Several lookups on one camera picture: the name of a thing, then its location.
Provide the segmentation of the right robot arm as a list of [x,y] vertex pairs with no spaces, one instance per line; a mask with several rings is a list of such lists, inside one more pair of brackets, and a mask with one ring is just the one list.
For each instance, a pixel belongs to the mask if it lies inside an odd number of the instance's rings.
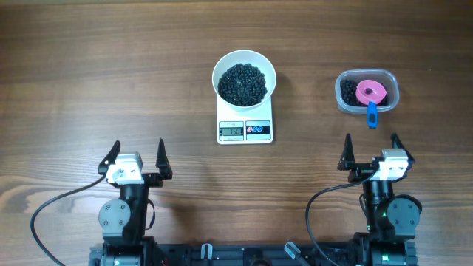
[[352,240],[353,265],[416,265],[415,238],[422,204],[406,194],[396,195],[393,184],[407,177],[414,157],[396,134],[392,147],[381,151],[369,163],[357,163],[351,136],[346,135],[337,166],[348,171],[348,182],[361,185],[361,208],[367,221],[367,232],[356,233]]

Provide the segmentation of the pink scoop blue handle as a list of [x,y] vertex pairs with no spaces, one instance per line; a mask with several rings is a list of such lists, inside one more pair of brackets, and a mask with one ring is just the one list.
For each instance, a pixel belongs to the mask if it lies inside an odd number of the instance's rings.
[[[372,93],[367,95],[366,88],[371,88]],[[361,81],[355,91],[357,100],[367,106],[367,125],[370,129],[378,127],[378,104],[387,96],[384,86],[374,80]]]

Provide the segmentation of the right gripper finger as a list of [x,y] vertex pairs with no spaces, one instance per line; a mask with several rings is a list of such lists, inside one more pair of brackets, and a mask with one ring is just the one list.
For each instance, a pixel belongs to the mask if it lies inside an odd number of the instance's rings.
[[341,153],[337,169],[339,171],[349,171],[355,168],[355,155],[353,151],[353,143],[350,133],[346,134],[344,141],[344,149]]
[[400,137],[396,133],[392,133],[390,139],[392,141],[392,147],[394,149],[403,149],[407,155],[407,161],[409,163],[415,163],[415,158],[409,153],[407,148],[401,142]]

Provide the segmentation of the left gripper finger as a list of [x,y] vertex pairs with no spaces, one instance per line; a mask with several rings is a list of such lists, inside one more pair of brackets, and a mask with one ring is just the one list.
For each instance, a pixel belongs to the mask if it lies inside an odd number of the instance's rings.
[[113,147],[110,149],[108,154],[102,159],[98,165],[98,174],[106,175],[109,167],[115,163],[117,156],[120,153],[120,141],[116,140]]
[[160,138],[158,143],[155,167],[159,169],[159,174],[163,180],[172,179],[173,171],[167,158],[166,147],[162,138]]

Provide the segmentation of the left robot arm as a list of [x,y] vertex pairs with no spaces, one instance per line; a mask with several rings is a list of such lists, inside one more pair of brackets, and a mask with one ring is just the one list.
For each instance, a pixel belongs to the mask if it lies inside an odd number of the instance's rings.
[[98,221],[102,227],[103,245],[91,248],[89,264],[95,266],[168,265],[154,237],[146,236],[155,221],[146,221],[150,188],[160,188],[172,178],[163,140],[157,148],[156,172],[143,173],[139,152],[122,152],[117,140],[98,166],[99,175],[120,190],[117,199],[106,202],[100,209]]

